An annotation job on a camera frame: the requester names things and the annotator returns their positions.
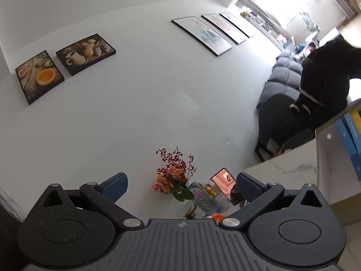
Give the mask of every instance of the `chair leg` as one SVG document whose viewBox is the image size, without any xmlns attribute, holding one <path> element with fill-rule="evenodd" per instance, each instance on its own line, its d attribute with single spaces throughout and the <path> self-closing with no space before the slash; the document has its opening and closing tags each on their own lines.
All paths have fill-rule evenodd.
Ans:
<svg viewBox="0 0 361 271">
<path fill-rule="evenodd" d="M 267 147 L 261 143 L 259 143 L 259 147 L 261 149 L 263 149 L 267 154 L 269 154 L 271 157 L 274 155 L 274 153 L 272 153 L 269 149 L 267 149 Z"/>
<path fill-rule="evenodd" d="M 256 145 L 256 147 L 255 147 L 255 152 L 256 152 L 258 158 L 261 160 L 261 162 L 264 162 L 265 159 L 263 158 L 263 156 L 261 155 L 261 153 L 260 153 L 260 151 L 259 151 L 260 148 L 261 148 L 261 143 L 258 142 L 257 145 Z"/>
</svg>

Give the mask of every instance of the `dark gray chair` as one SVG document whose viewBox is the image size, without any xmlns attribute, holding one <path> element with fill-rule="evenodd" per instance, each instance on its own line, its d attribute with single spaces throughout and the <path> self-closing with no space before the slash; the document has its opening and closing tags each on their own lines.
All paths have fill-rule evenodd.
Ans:
<svg viewBox="0 0 361 271">
<path fill-rule="evenodd" d="M 268 142 L 276 130 L 292 117 L 289 106 L 294 102 L 295 100 L 289 96 L 277 94 L 266 100 L 259 108 L 259 130 L 255 152 L 262 162 L 264 162 L 265 159 L 259 150 L 264 150 L 270 156 L 274 155 L 273 152 L 267 149 Z M 273 139 L 279 146 L 282 145 L 277 139 Z"/>
<path fill-rule="evenodd" d="M 278 150 L 278 154 L 283 154 L 286 150 L 293 150 L 315 138 L 314 131 L 310 128 L 304 129 L 286 141 Z"/>
</svg>

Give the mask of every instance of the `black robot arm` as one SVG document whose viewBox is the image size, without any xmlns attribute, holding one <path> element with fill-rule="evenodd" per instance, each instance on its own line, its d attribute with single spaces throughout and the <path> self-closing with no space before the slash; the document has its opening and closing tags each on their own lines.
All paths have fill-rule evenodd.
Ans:
<svg viewBox="0 0 361 271">
<path fill-rule="evenodd" d="M 340 270 L 346 235 L 313 184 L 285 190 L 240 173 L 237 187 L 250 203 L 219 226 L 210 219 L 144 225 L 115 204 L 125 178 L 79 190 L 48 186 L 18 232 L 32 262 L 24 271 Z"/>
</svg>

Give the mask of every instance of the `sofa cushion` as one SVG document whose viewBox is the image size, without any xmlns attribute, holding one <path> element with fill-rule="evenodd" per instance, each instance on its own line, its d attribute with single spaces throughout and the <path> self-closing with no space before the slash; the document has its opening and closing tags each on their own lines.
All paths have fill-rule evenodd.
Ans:
<svg viewBox="0 0 361 271">
<path fill-rule="evenodd" d="M 290 98 L 297 100 L 300 92 L 283 83 L 268 81 L 266 82 L 265 87 L 263 88 L 263 91 L 261 93 L 261 96 L 259 97 L 257 108 L 259 108 L 266 100 L 268 100 L 269 98 L 271 98 L 272 96 L 278 93 L 285 94 Z"/>
<path fill-rule="evenodd" d="M 299 73 L 284 67 L 275 66 L 272 70 L 269 82 L 280 82 L 287 86 L 291 86 L 297 90 L 300 89 L 301 76 Z"/>
<path fill-rule="evenodd" d="M 294 55 L 295 55 L 294 52 L 291 52 L 290 50 L 284 49 L 276 59 L 281 58 L 281 57 L 285 57 L 285 58 L 290 59 L 290 58 L 293 58 Z"/>
<path fill-rule="evenodd" d="M 293 59 L 288 59 L 285 57 L 280 57 L 277 59 L 277 62 L 274 66 L 284 66 L 287 67 L 295 72 L 297 72 L 299 75 L 302 73 L 302 65 L 294 61 Z"/>
</svg>

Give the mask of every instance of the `black hair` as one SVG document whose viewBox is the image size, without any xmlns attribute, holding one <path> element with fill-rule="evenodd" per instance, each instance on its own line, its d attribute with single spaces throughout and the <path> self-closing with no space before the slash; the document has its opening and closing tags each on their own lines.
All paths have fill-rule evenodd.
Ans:
<svg viewBox="0 0 361 271">
<path fill-rule="evenodd" d="M 16 241 L 22 220 L 15 202 L 0 189 L 0 270 L 20 271 L 28 264 Z"/>
</svg>

